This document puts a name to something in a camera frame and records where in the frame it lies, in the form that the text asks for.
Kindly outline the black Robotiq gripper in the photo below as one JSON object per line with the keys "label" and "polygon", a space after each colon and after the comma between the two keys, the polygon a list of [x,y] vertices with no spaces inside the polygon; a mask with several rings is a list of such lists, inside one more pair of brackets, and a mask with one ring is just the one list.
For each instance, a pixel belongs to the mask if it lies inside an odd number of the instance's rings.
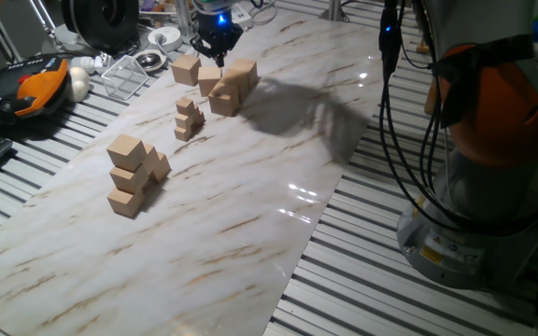
{"label": "black Robotiq gripper", "polygon": [[225,58],[244,33],[242,27],[233,22],[232,12],[223,11],[219,14],[198,14],[198,28],[191,45],[204,55],[214,55],[217,67],[225,66]]}

